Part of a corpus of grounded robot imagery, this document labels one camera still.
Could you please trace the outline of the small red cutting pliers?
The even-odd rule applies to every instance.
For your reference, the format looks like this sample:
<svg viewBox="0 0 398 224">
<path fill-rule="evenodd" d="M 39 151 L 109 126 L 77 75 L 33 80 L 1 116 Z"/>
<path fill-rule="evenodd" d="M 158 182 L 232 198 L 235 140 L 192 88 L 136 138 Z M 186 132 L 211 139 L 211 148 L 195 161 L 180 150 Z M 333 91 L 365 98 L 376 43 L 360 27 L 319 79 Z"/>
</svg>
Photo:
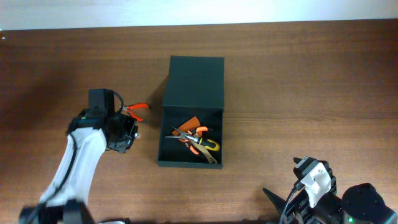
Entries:
<svg viewBox="0 0 398 224">
<path fill-rule="evenodd" d="M 128 114 L 129 116 L 131 116 L 132 118 L 134 118 L 137 122 L 146 123 L 147 121 L 144 118 L 141 118 L 140 116 L 135 114 L 135 111 L 140 110 L 140 109 L 150 110 L 151 105 L 149 105 L 147 103 L 136 103 L 133 105 L 122 106 L 122 111 L 125 112 L 126 114 Z"/>
</svg>

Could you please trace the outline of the orange scraper wooden handle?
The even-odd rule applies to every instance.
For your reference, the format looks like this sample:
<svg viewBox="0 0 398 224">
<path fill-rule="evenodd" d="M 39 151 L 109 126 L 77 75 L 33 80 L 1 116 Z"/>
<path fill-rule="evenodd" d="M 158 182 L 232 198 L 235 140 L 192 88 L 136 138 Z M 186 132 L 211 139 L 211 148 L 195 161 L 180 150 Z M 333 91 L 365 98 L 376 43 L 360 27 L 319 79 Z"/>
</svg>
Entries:
<svg viewBox="0 0 398 224">
<path fill-rule="evenodd" d="M 188 131 L 194 128 L 198 128 L 202 126 L 199 122 L 199 119 L 194 116 L 193 118 L 189 119 L 188 121 L 186 121 L 184 124 L 182 124 L 180 127 L 178 127 L 179 130 L 181 131 Z M 203 137 L 203 138 L 207 138 L 210 139 L 205 133 L 211 132 L 213 131 L 213 128 L 209 128 L 208 126 L 206 126 L 209 130 L 208 131 L 203 131 L 201 133 L 198 134 L 194 134 L 195 137 Z M 176 130 L 173 131 L 173 135 L 178 136 L 178 132 Z M 214 155 L 212 154 L 212 152 L 217 152 L 217 151 L 211 151 L 211 150 L 207 150 L 206 148 L 204 148 L 201 145 L 198 145 L 192 141 L 189 142 L 184 142 L 183 139 L 178 139 L 182 144 L 184 144 L 184 146 L 196 157 L 203 159 L 204 161 L 207 161 L 207 163 L 209 164 L 217 164 L 218 161 L 217 159 L 214 157 Z"/>
</svg>

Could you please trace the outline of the orange needle nose pliers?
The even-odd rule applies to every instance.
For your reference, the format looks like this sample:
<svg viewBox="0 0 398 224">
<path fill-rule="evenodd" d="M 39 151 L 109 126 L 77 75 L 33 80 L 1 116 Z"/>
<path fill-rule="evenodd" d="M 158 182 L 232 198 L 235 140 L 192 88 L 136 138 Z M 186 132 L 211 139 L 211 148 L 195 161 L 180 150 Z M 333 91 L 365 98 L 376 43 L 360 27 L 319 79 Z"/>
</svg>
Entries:
<svg viewBox="0 0 398 224">
<path fill-rule="evenodd" d="M 201 133 L 203 131 L 208 131 L 209 129 L 206 126 L 200 126 L 198 128 L 194 128 L 188 131 L 181 131 L 178 128 L 173 127 L 174 130 L 178 132 L 178 136 L 166 136 L 165 138 L 176 138 L 176 139 L 183 139 L 184 142 L 189 142 L 190 140 L 187 139 L 188 135 L 194 136 L 194 134 Z"/>
</svg>

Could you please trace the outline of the dark green box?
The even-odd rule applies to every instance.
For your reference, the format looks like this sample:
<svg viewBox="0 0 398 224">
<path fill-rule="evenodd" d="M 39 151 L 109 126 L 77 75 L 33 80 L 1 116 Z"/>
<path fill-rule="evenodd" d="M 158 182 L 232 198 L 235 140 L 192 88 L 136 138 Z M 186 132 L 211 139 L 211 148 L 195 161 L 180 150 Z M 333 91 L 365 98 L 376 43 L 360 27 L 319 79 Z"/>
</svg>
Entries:
<svg viewBox="0 0 398 224">
<path fill-rule="evenodd" d="M 223 143 L 224 58 L 171 56 L 169 79 L 162 102 L 157 163 L 161 167 L 221 169 L 223 150 L 210 154 L 211 163 L 202 154 L 194 154 L 182 139 L 170 138 L 178 128 L 196 117 L 200 126 L 210 130 L 203 136 Z"/>
</svg>

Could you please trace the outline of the yellow black screwdriver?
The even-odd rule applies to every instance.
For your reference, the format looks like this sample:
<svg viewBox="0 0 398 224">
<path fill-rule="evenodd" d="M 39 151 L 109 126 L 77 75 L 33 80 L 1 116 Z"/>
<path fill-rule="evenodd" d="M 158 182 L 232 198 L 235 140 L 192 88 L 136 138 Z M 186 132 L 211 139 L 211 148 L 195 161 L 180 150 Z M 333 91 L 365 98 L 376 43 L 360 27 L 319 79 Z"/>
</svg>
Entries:
<svg viewBox="0 0 398 224">
<path fill-rule="evenodd" d="M 207 138 L 203 138 L 203 137 L 195 137 L 192 135 L 188 135 L 187 139 L 198 144 L 198 145 L 203 146 L 207 150 L 219 151 L 221 148 L 217 142 L 215 142 L 214 140 L 211 140 L 211 139 L 207 139 Z"/>
</svg>

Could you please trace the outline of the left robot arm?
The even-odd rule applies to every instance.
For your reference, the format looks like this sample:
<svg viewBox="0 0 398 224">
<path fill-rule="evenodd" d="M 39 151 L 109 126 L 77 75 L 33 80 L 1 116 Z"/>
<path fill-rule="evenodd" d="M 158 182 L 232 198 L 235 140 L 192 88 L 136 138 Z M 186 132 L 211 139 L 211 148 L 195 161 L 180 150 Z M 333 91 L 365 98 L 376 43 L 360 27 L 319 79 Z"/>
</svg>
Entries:
<svg viewBox="0 0 398 224">
<path fill-rule="evenodd" d="M 88 196 L 96 166 L 107 151 L 124 153 L 137 136 L 136 119 L 121 111 L 85 109 L 68 126 L 67 148 L 56 174 L 19 223 L 94 223 Z"/>
</svg>

